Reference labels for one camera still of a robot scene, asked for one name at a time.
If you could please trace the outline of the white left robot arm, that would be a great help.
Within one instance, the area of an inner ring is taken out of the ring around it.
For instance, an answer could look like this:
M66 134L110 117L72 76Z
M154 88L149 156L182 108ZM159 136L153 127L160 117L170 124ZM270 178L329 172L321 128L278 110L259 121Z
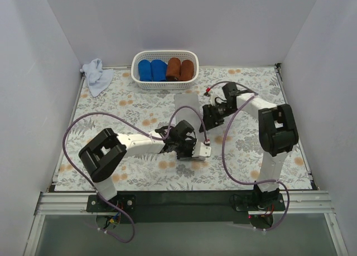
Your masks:
M119 198L112 174L122 159L143 154L175 152L177 159L205 160L211 156L209 141L200 142L185 120L174 127L164 126L142 134L116 134L111 128L98 133L79 152L79 158L101 195L99 204L106 211L118 207Z

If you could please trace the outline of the grey panda towel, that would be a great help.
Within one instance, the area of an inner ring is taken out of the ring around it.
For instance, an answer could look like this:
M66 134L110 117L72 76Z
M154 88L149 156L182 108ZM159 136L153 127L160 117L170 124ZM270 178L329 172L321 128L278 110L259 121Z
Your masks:
M197 142L205 142L204 132L200 133L202 123L199 99L196 94L176 94L175 104L175 131L180 137L194 137Z

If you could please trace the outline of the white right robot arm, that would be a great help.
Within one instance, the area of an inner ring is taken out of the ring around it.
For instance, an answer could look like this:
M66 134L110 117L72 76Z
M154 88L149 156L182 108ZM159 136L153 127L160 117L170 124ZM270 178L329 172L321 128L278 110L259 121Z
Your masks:
M244 196L234 196L238 211L264 210L274 208L284 210L282 195L279 191L282 167L289 152L298 143L298 131L290 105L277 105L260 98L250 88L224 81L224 99L213 93L212 87L206 89L205 96L210 103L204 105L203 122L200 131L216 128L224 123L226 117L234 119L243 111L258 121L258 135L263 150L263 160L253 189Z

